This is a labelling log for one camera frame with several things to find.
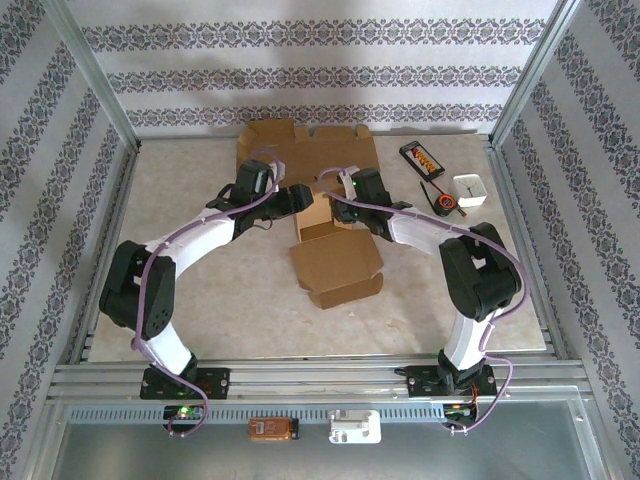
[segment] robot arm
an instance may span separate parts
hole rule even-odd
[[[256,220],[284,218],[304,210],[313,202],[309,187],[297,184],[285,189],[276,188],[275,193],[255,208],[224,214],[263,197],[269,181],[277,183],[279,180],[274,177],[273,167],[248,160],[241,165],[236,182],[225,186],[194,220],[156,240],[144,244],[125,241],[116,249],[100,296],[100,310],[116,325],[135,331],[143,269],[158,246],[185,230],[177,241],[166,245],[150,267],[141,335],[141,341],[155,363],[174,375],[193,383],[197,366],[195,356],[182,344],[171,324],[178,277],[207,253],[238,238]],[[220,218],[205,221],[215,214],[220,214]],[[194,221],[202,223],[191,227]]]
[[[340,173],[347,199],[421,213],[406,202],[391,201],[378,170],[355,167]],[[470,387],[484,366],[483,340],[493,317],[509,305],[520,291],[521,280],[503,255],[464,235],[417,221],[407,215],[358,208],[334,201],[334,216],[344,223],[360,221],[373,234],[402,243],[428,254],[439,252],[451,301],[457,309],[453,331],[438,355],[439,382],[449,395]],[[470,231],[504,247],[495,227],[481,223]],[[484,262],[477,267],[474,260]]]

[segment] damask striped wallpaper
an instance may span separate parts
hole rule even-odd
[[[502,145],[565,341],[640,478],[640,2],[583,4]]]
[[[0,479],[12,479],[93,282],[125,151],[40,4],[0,12]]]
[[[489,133],[555,0],[69,3],[141,137],[251,119]]]

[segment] flattened cardboard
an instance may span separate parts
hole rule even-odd
[[[328,196],[317,185],[316,175],[328,167],[378,168],[371,132],[358,126],[318,127],[313,134],[293,119],[251,121],[238,138],[236,166],[259,148],[274,151],[285,164],[284,187],[305,183],[314,203],[295,216],[300,244],[289,250],[300,286],[320,308],[331,308],[375,295],[383,284],[382,258],[368,230],[351,230],[335,221]],[[271,163],[266,153],[254,158]],[[327,186],[344,193],[335,179]]]

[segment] open cardboard box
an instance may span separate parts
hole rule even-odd
[[[334,221],[329,198],[316,182],[316,175],[328,167],[378,168],[369,129],[318,127],[311,134],[293,119],[251,121],[238,138],[237,167],[258,148],[273,150],[286,165],[281,186],[304,183],[312,189],[313,205],[295,218],[300,243],[289,250],[298,282],[311,301],[325,309],[380,292],[382,258],[371,233]],[[268,154],[255,158],[272,161]],[[337,180],[326,183],[344,192]]]

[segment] marble-pattern surface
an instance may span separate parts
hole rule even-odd
[[[477,135],[378,136],[376,148],[387,189],[424,212],[431,209],[419,177],[398,149],[419,140],[446,168],[439,179],[477,173],[488,191],[480,207],[468,208],[459,224],[493,223],[514,251]],[[235,140],[143,142],[120,240],[145,242],[193,218],[235,178]],[[293,219],[270,231],[252,229],[190,267],[176,286],[173,323],[198,358],[249,358],[348,354],[435,353],[446,342],[455,308],[449,300],[440,259],[375,237],[384,260],[384,286],[373,297],[328,310],[315,307],[297,283],[288,248],[297,242]],[[139,360],[131,335],[104,316],[98,320],[90,361]],[[544,349],[529,301],[505,318],[489,342],[494,351]]]

